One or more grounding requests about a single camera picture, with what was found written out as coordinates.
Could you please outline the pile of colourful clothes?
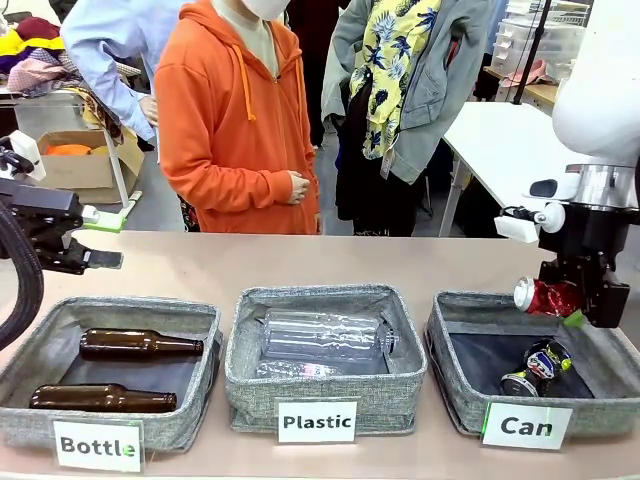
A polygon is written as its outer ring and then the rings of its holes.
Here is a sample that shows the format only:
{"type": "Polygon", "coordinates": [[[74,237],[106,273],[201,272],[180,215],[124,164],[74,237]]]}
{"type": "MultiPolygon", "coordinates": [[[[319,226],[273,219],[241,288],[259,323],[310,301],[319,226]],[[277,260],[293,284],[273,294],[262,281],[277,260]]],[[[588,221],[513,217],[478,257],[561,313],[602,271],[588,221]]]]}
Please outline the pile of colourful clothes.
{"type": "Polygon", "coordinates": [[[81,83],[59,26],[28,17],[0,33],[0,86],[8,92],[40,97],[81,83]]]}

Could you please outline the wooden desk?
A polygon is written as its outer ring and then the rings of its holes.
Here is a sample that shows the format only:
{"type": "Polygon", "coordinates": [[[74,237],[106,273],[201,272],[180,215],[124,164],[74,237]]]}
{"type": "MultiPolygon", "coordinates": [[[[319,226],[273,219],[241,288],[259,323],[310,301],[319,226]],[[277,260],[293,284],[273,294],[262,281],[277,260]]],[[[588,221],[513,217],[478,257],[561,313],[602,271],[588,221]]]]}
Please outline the wooden desk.
{"type": "MultiPolygon", "coordinates": [[[[499,87],[494,100],[497,102],[512,102],[517,92],[517,86],[504,87],[502,85],[503,76],[490,66],[484,67],[483,71],[498,80],[499,87]]],[[[557,90],[558,86],[554,84],[529,84],[524,88],[521,102],[542,110],[552,110],[555,105],[557,90]]]]}

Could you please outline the brown glass beer bottle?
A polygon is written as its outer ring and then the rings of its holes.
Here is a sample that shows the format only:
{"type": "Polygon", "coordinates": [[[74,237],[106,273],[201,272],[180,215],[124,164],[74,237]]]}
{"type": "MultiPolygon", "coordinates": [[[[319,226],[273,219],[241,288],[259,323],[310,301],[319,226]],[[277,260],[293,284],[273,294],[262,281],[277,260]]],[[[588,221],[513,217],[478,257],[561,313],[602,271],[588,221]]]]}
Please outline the brown glass beer bottle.
{"type": "Polygon", "coordinates": [[[79,340],[79,354],[86,360],[146,361],[171,357],[199,357],[204,342],[161,334],[155,330],[86,330],[79,340]]]}
{"type": "Polygon", "coordinates": [[[120,384],[43,385],[29,401],[31,409],[104,413],[168,413],[177,408],[171,392],[131,390],[120,384]]]}

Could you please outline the person in blue shirt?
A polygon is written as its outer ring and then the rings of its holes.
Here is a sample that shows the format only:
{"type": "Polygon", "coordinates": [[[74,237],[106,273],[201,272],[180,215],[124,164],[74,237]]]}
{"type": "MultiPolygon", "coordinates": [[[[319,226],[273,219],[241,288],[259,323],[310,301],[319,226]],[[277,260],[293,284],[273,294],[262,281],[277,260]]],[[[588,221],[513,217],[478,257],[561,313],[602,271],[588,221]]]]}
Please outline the person in blue shirt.
{"type": "Polygon", "coordinates": [[[62,23],[61,37],[73,64],[97,98],[120,122],[149,142],[157,133],[139,100],[155,98],[155,73],[181,7],[192,0],[77,0],[62,23]],[[150,92],[125,85],[118,59],[140,59],[150,92]]]}

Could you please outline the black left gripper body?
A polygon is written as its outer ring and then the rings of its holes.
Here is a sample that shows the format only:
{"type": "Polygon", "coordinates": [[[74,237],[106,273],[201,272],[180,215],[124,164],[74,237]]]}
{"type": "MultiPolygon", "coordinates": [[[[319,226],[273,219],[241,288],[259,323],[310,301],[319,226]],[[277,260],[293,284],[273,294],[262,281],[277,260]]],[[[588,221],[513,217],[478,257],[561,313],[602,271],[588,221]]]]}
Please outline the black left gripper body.
{"type": "Polygon", "coordinates": [[[71,237],[83,225],[77,194],[0,179],[0,202],[8,208],[45,270],[84,272],[84,246],[71,237]]]}

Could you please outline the white Plastic sign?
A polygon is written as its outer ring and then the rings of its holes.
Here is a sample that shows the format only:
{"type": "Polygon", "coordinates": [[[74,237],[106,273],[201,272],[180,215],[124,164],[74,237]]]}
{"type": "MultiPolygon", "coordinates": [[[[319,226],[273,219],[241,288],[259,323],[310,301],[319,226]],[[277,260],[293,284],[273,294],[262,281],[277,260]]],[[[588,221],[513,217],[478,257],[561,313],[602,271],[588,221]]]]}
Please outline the white Plastic sign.
{"type": "Polygon", "coordinates": [[[294,401],[278,405],[280,444],[341,444],[355,441],[356,401],[294,401]]]}

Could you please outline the grey fabric basket can label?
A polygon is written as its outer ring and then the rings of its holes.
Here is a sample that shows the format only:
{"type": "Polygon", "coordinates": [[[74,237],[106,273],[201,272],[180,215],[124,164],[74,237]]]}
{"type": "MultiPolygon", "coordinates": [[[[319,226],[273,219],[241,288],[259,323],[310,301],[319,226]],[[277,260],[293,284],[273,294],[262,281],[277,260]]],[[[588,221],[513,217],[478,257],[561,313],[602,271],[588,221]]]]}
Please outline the grey fabric basket can label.
{"type": "Polygon", "coordinates": [[[492,403],[569,409],[572,437],[623,435],[640,421],[640,352],[618,329],[529,315],[508,294],[442,291],[425,338],[449,413],[465,434],[482,431],[492,403]],[[571,368],[542,397],[504,395],[502,377],[522,370],[526,352],[549,339],[568,350],[571,368]]]}

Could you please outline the grey fabric basket bottle label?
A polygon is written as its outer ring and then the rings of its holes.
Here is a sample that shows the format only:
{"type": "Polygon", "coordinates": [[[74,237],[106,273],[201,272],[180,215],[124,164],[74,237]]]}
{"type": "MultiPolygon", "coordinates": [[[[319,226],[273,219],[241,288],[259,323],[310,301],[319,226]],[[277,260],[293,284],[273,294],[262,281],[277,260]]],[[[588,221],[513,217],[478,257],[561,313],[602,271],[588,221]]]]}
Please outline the grey fabric basket bottle label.
{"type": "Polygon", "coordinates": [[[70,297],[55,304],[0,369],[0,435],[15,447],[52,448],[57,421],[136,425],[145,449],[188,450],[204,419],[220,365],[223,335],[217,307],[154,297],[70,297]],[[88,362],[79,356],[90,328],[155,330],[201,340],[199,358],[88,362]],[[45,384],[116,383],[128,389],[174,393],[169,413],[39,410],[29,406],[45,384]]]}

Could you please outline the white Bottle sign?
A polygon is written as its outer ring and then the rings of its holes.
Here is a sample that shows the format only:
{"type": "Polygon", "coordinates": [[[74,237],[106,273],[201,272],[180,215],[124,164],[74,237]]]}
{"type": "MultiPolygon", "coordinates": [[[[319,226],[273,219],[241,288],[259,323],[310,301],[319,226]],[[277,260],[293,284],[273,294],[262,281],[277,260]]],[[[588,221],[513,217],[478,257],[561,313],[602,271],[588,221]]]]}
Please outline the white Bottle sign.
{"type": "Polygon", "coordinates": [[[145,468],[141,422],[53,421],[58,464],[82,470],[142,474],[145,468]]]}

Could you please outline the dark blue crushed can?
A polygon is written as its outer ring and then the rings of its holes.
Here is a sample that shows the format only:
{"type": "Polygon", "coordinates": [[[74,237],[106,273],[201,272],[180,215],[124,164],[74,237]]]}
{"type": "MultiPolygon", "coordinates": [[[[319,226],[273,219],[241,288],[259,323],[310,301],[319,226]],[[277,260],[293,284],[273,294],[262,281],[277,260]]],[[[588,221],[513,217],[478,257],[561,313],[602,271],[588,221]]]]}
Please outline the dark blue crushed can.
{"type": "Polygon", "coordinates": [[[507,396],[542,397],[549,386],[572,368],[570,352],[552,338],[536,341],[524,354],[524,363],[501,377],[500,387],[507,396]]]}

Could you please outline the white side table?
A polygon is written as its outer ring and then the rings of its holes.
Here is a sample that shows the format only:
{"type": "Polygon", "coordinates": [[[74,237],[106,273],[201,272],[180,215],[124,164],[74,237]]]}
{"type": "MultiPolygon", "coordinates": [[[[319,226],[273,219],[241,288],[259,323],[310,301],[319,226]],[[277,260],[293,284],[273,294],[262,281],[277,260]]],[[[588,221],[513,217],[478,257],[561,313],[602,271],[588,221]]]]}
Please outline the white side table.
{"type": "Polygon", "coordinates": [[[587,157],[555,136],[551,117],[528,104],[467,102],[444,135],[454,152],[453,180],[439,235],[450,235],[464,180],[471,174],[501,206],[538,209],[525,194],[537,181],[559,176],[587,157]]]}

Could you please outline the red crushed can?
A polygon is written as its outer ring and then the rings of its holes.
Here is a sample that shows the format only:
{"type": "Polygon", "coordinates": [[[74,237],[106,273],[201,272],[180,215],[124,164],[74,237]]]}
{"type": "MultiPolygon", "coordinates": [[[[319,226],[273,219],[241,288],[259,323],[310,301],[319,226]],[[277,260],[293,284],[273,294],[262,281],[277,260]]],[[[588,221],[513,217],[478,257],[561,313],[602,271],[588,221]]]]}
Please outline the red crushed can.
{"type": "Polygon", "coordinates": [[[516,283],[513,301],[525,313],[558,318],[566,318],[584,306],[583,295],[576,285],[545,283],[532,277],[522,277],[516,283]]]}

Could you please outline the small clear plastic bottle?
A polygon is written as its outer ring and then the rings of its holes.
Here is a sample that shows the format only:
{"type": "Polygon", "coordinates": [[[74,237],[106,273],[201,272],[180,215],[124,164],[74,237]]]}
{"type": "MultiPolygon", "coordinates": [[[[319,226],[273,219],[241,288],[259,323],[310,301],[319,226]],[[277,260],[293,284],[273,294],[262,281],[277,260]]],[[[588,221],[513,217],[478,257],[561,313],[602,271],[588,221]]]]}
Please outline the small clear plastic bottle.
{"type": "Polygon", "coordinates": [[[263,360],[256,367],[257,378],[328,378],[343,375],[335,366],[288,360],[263,360]]]}

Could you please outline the cardboard box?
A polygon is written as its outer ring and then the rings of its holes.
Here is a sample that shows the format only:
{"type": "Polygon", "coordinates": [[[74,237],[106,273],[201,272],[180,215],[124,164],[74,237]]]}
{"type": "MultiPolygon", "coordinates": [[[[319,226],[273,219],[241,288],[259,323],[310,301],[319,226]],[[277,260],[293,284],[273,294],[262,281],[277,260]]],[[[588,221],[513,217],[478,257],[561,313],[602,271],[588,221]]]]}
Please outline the cardboard box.
{"type": "Polygon", "coordinates": [[[38,140],[38,147],[46,170],[39,182],[44,188],[70,190],[87,204],[120,204],[134,190],[145,155],[137,138],[124,133],[124,142],[114,145],[124,187],[118,186],[111,163],[111,153],[102,130],[48,132],[38,140]],[[49,145],[81,144],[92,148],[85,156],[48,156],[49,145]]]}

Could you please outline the white Can sign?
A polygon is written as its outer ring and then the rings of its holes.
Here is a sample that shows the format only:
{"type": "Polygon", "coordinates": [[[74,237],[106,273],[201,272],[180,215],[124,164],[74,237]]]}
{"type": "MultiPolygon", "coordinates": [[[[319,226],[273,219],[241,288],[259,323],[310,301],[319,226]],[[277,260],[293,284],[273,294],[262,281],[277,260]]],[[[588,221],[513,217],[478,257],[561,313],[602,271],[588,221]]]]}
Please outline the white Can sign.
{"type": "Polygon", "coordinates": [[[486,411],[481,442],[490,447],[558,451],[572,416],[568,408],[492,403],[486,411]]]}

